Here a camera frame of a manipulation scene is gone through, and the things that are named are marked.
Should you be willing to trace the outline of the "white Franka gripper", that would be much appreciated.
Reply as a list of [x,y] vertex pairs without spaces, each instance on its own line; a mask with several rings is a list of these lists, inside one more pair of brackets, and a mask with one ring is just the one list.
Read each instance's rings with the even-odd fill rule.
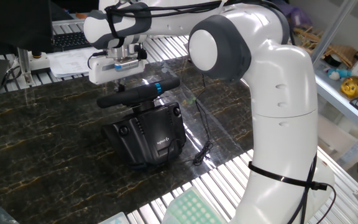
[[[107,57],[96,57],[89,61],[89,66],[90,82],[100,85],[142,73],[145,69],[145,61],[130,57],[121,61]],[[124,92],[125,89],[125,85],[119,84],[117,92]]]

